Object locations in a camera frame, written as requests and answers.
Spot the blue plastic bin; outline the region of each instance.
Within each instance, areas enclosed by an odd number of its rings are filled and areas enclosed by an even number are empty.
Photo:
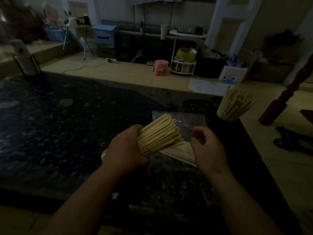
[[[92,27],[92,30],[94,32],[94,39],[96,41],[96,44],[106,44],[115,46],[114,34],[118,32],[116,26],[96,25]]]
[[[64,43],[65,39],[65,31],[62,29],[49,29],[45,28],[45,32],[48,35],[48,38],[52,42],[58,42],[58,43]],[[67,38],[66,38],[66,43],[69,43],[71,41],[71,31],[68,30],[67,32]]]

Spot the person's left hand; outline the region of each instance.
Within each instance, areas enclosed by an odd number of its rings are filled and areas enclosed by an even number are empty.
[[[103,159],[102,168],[112,171],[118,177],[124,177],[148,159],[139,153],[138,133],[142,126],[133,125],[112,139]]]

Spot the red wooden furniture leg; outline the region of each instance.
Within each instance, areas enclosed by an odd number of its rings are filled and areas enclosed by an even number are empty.
[[[308,62],[297,73],[293,82],[287,86],[277,100],[273,100],[267,107],[264,113],[259,118],[259,122],[263,125],[271,125],[274,120],[284,111],[287,107],[286,102],[293,96],[294,92],[298,90],[301,83],[303,83],[313,72],[313,54],[310,56]]]

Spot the plastic stool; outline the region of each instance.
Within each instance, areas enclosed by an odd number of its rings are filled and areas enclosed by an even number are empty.
[[[168,67],[168,61],[166,61],[166,60],[155,60],[154,67],[153,67],[154,74],[156,76],[159,76],[161,69],[163,69],[163,71],[161,71],[162,76],[168,76],[170,74],[170,70]]]

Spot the hand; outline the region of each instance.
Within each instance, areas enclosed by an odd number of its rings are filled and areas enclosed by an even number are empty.
[[[146,165],[148,159],[139,153],[138,133],[142,126],[133,125],[112,139],[103,159],[102,167],[124,177],[140,166]]]
[[[196,164],[210,183],[213,182],[216,175],[231,173],[224,146],[212,130],[207,127],[194,127],[192,132],[191,146]]]

